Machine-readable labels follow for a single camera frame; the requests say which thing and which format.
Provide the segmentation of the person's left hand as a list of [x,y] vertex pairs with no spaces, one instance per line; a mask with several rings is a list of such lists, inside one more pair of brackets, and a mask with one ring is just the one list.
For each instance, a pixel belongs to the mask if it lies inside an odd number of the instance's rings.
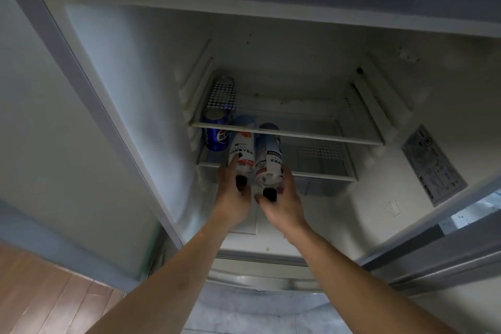
[[212,217],[230,231],[241,224],[251,206],[251,186],[246,185],[240,192],[236,184],[227,184],[227,165],[222,164],[217,174],[217,192]]

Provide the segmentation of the grey information sticker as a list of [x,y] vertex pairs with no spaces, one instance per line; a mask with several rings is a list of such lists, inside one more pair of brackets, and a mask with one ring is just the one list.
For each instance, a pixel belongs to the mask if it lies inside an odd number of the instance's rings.
[[424,125],[410,135],[401,149],[434,207],[467,188],[467,182]]

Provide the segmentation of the person's right forearm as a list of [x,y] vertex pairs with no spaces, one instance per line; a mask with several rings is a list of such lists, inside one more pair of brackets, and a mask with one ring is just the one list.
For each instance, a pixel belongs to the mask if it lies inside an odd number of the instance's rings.
[[353,334],[459,334],[343,255],[304,221],[280,230]]

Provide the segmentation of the clear bottle with dark label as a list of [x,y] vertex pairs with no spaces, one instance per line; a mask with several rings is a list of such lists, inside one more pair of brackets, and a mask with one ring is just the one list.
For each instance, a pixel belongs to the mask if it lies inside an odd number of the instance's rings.
[[283,189],[283,152],[278,135],[255,135],[255,180],[262,188],[263,196],[276,202]]

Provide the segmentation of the blue soda can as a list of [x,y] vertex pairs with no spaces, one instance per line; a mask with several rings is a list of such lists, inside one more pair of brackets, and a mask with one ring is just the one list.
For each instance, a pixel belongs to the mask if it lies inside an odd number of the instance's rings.
[[[201,121],[209,124],[227,126],[235,114],[235,109],[207,107]],[[222,152],[229,146],[229,131],[223,128],[203,128],[204,143],[212,152]]]

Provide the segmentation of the person's right hand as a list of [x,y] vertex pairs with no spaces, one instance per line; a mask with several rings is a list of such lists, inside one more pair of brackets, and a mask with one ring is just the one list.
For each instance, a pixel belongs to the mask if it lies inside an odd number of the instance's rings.
[[262,209],[268,221],[286,238],[300,229],[309,227],[304,216],[302,202],[296,191],[294,177],[287,166],[283,166],[284,179],[282,193],[278,194],[276,206]]

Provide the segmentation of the silver lower refrigerator drawer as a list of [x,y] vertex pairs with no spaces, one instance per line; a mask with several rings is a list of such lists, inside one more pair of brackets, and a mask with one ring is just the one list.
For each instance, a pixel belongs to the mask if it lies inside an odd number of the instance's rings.
[[217,257],[207,280],[266,292],[323,293],[304,263],[297,265]]

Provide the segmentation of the clear bottle with orange label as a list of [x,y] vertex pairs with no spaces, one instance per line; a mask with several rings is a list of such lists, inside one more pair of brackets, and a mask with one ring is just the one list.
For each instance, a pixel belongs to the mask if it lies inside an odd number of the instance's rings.
[[237,158],[235,182],[237,189],[242,192],[254,174],[255,133],[236,130],[230,134],[229,141],[228,163],[231,163],[233,158]]

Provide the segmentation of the person's left forearm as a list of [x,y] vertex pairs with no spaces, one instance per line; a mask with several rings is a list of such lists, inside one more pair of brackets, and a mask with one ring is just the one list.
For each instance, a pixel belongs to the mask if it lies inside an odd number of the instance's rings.
[[216,214],[166,264],[97,321],[86,334],[180,334],[222,242],[235,225]]

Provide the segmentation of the glass refrigerator shelf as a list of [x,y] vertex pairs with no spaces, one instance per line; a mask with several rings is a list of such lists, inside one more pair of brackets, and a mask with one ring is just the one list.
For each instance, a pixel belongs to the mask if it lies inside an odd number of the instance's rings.
[[353,85],[334,100],[283,99],[237,95],[235,115],[270,122],[279,134],[303,139],[384,146],[385,140]]
[[358,177],[345,143],[308,139],[283,139],[283,164],[296,177],[356,182]]

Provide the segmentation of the white refrigerator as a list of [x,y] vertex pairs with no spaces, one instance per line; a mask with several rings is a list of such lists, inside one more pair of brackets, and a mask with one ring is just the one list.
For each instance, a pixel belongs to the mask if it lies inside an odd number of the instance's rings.
[[180,248],[238,131],[407,295],[501,276],[501,0],[15,0]]

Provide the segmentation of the white dotted drink can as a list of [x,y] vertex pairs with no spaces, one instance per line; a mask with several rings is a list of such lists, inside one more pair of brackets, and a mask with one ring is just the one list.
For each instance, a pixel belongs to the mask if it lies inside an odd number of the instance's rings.
[[231,76],[221,75],[215,78],[206,108],[221,109],[228,114],[236,111],[236,84]]

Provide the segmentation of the white refrigerator door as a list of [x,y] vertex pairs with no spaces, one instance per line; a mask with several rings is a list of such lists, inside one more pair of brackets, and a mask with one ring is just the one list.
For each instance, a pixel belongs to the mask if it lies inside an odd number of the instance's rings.
[[362,268],[407,296],[501,277],[501,188]]

